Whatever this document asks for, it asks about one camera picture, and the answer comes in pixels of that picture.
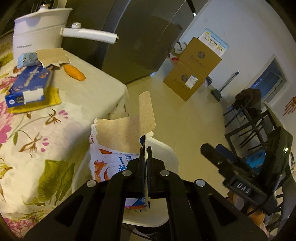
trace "white lid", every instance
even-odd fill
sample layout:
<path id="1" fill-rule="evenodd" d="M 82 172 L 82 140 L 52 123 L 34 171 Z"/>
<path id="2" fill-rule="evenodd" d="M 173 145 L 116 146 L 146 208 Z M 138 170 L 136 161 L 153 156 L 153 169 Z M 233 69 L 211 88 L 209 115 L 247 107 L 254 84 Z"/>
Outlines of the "white lid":
<path id="1" fill-rule="evenodd" d="M 37 12 L 15 19 L 14 35 L 36 31 L 41 28 L 65 26 L 71 10 L 72 8 L 47 9 L 41 6 Z"/>

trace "brown cardboard box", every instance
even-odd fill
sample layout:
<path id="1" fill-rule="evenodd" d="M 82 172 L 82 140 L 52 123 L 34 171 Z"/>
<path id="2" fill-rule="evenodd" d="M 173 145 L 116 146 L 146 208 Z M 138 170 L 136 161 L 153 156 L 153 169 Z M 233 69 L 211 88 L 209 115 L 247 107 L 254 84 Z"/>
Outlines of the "brown cardboard box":
<path id="1" fill-rule="evenodd" d="M 176 63 L 164 80 L 164 83 L 185 101 L 190 98 L 203 82 L 204 80 L 201 77 L 197 76 L 180 61 Z"/>
<path id="2" fill-rule="evenodd" d="M 179 61 L 205 79 L 212 70 L 220 63 L 221 58 L 203 42 L 193 38 L 183 53 Z"/>

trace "white label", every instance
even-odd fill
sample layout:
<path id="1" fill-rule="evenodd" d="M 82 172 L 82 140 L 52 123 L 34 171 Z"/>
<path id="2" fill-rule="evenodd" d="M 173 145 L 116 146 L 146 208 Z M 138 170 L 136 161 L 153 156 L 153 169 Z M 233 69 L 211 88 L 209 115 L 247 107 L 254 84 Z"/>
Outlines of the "white label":
<path id="1" fill-rule="evenodd" d="M 186 81 L 185 85 L 186 85 L 189 89 L 192 89 L 192 87 L 194 86 L 194 84 L 195 84 L 197 81 L 198 81 L 198 79 L 192 75 L 192 76 L 190 76 L 189 79 Z"/>

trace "white wall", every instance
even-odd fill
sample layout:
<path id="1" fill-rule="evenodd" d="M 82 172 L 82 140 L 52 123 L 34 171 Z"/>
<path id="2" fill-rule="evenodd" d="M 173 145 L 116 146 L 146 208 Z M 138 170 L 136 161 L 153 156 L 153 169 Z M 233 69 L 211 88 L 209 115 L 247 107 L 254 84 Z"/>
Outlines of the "white wall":
<path id="1" fill-rule="evenodd" d="M 210 74 L 212 85 L 219 89 L 232 73 L 240 71 L 222 92 L 229 103 L 260 76 L 272 57 L 277 59 L 288 83 L 270 104 L 296 138 L 296 111 L 283 117 L 286 104 L 296 96 L 296 43 L 274 9 L 264 0 L 212 0 L 181 41 L 188 43 L 206 28 L 229 44 Z"/>

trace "tiled floor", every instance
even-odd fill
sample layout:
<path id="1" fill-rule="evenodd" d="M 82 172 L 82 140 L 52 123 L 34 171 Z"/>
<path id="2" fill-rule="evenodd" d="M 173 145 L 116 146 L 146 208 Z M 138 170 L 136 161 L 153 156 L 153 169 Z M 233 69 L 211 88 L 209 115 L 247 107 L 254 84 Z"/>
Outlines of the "tiled floor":
<path id="1" fill-rule="evenodd" d="M 151 95 L 156 128 L 154 138 L 172 147 L 179 159 L 178 174 L 182 179 L 194 181 L 204 179 L 222 195 L 227 189 L 218 169 L 200 154 L 200 146 L 223 144 L 224 118 L 221 105 L 201 86 L 188 101 L 183 101 L 163 83 L 164 77 L 173 67 L 166 59 L 153 77 L 145 77 L 127 85 L 130 97 L 130 114 L 139 114 L 138 95 L 149 91 Z M 133 241 L 141 240 L 135 235 Z"/>

